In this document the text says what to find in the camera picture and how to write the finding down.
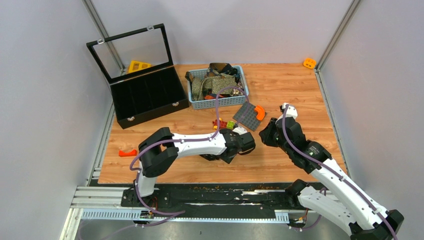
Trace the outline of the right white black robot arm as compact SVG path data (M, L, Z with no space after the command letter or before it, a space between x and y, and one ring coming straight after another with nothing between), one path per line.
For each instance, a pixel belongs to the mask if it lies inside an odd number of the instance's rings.
M404 216L367 195L321 144L306 139L294 116L271 118L259 136L265 145L281 148L295 166L317 179L336 197L333 200L324 191L298 179L286 189L285 201L290 208L312 209L352 240L398 239Z

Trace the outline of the black floral patterned tie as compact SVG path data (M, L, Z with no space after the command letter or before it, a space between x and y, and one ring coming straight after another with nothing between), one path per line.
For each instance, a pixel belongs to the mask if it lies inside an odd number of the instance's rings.
M233 160L233 157L230 157L228 155L226 155L225 153L220 154L220 155L214 155L214 154L200 154L200 157L208 160L208 161L217 161L217 160L222 160L227 164L230 164L231 161Z

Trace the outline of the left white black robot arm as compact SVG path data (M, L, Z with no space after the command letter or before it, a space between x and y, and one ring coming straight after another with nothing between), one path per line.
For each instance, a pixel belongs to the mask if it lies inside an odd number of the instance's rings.
M137 172L133 198L140 206L149 206L157 178L177 159L201 156L230 164L235 156L249 154L255 148L254 137L242 127L192 135L172 133L169 127L162 127L138 145L138 155L130 164L130 170Z

